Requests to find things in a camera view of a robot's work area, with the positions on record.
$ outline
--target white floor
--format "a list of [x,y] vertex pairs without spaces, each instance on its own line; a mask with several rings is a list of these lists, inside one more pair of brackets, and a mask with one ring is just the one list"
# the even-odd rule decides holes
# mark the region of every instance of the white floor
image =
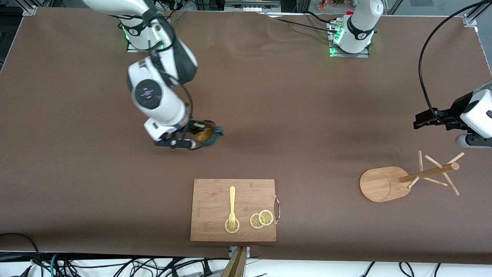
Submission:
[[[156,259],[159,266],[165,266],[171,259]],[[98,266],[120,264],[128,259],[118,260],[85,260],[75,261],[74,265],[81,266]],[[225,268],[226,260],[210,261],[212,271],[222,270]],[[334,262],[334,261],[286,261],[286,260],[258,260],[248,259],[245,277],[257,277],[267,274],[265,277],[360,277],[366,271],[370,262]],[[30,262],[0,263],[0,277],[13,277],[20,275]],[[433,277],[436,264],[411,263],[415,277]],[[107,267],[99,269],[78,269],[82,277],[112,277],[120,268]],[[120,277],[130,275],[131,266],[128,266]],[[202,265],[195,263],[178,270],[180,277],[195,276],[202,273]],[[29,277],[40,276],[40,268],[33,267]],[[151,272],[139,270],[135,277],[152,277]],[[400,271],[398,263],[376,262],[368,274],[368,277],[404,277]],[[461,264],[442,264],[437,273],[437,277],[490,277],[492,276],[492,265],[461,265]]]

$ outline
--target wooden dowel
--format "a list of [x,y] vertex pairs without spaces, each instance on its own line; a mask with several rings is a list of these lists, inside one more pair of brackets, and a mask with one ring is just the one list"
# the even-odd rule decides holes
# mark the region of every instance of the wooden dowel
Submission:
[[424,165],[422,164],[422,151],[419,151],[419,169],[420,172],[424,171]]
[[448,181],[448,183],[451,185],[451,188],[455,192],[456,196],[460,195],[460,193],[458,192],[458,189],[456,189],[455,185],[453,184],[453,182],[449,178],[448,174],[447,173],[443,173],[443,175],[444,175],[444,178],[446,178],[446,181]]
[[413,179],[413,181],[406,187],[407,189],[411,189],[412,186],[420,179],[420,177],[415,177],[415,179]]
[[456,157],[454,157],[453,159],[451,159],[451,161],[447,162],[447,164],[450,164],[450,163],[454,163],[455,161],[457,161],[459,158],[463,157],[464,153],[461,152],[460,154],[458,154]]
[[433,158],[431,158],[427,155],[424,158],[426,158],[429,162],[435,164],[435,166],[437,166],[438,168],[442,168],[442,165],[440,163],[436,162]]
[[445,187],[447,187],[447,186],[448,186],[448,184],[446,184],[446,183],[439,182],[439,181],[434,180],[434,179],[431,179],[431,178],[423,178],[423,179],[424,179],[424,180],[426,180],[426,181],[429,181],[429,182],[435,183],[435,184],[439,184],[439,185],[441,185],[441,186],[445,186]]
[[427,178],[427,177],[432,177],[432,176],[437,175],[437,174],[446,173],[446,172],[458,170],[458,169],[460,169],[460,165],[457,163],[447,164],[447,165],[444,165],[442,168],[436,167],[433,169],[428,169],[426,171],[422,171],[419,173],[415,173],[412,175],[401,177],[400,182],[402,182],[402,183],[411,182],[417,176],[420,178]]

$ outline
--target brown tabletop surface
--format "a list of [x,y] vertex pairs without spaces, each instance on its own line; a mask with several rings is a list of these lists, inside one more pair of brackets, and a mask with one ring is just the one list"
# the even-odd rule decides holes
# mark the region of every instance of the brown tabletop surface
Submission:
[[[226,243],[189,241],[193,180],[275,179],[277,241],[252,255],[492,263],[492,152],[457,147],[461,131],[412,127],[427,109],[418,56],[442,19],[382,17],[370,58],[348,59],[329,57],[324,32],[188,12],[175,28],[199,64],[186,84],[194,115],[225,136],[178,151],[154,147],[143,128],[125,78],[146,55],[126,53],[118,21],[40,8],[23,19],[0,75],[0,231],[28,234],[41,251],[226,256]],[[474,29],[460,18],[441,28],[424,78],[441,109],[489,81]],[[422,180],[394,201],[364,198],[365,170],[414,173],[418,150],[443,163],[466,153],[450,173],[460,196]],[[1,248],[30,250],[14,238]]]

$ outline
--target teal cable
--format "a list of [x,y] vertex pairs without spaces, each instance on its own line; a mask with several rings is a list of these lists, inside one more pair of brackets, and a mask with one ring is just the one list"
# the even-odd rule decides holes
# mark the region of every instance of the teal cable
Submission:
[[55,259],[56,257],[58,256],[58,253],[56,253],[55,255],[53,255],[53,258],[51,258],[51,263],[50,263],[50,273],[51,273],[51,277],[55,277],[55,272],[54,272],[54,267],[55,267]]

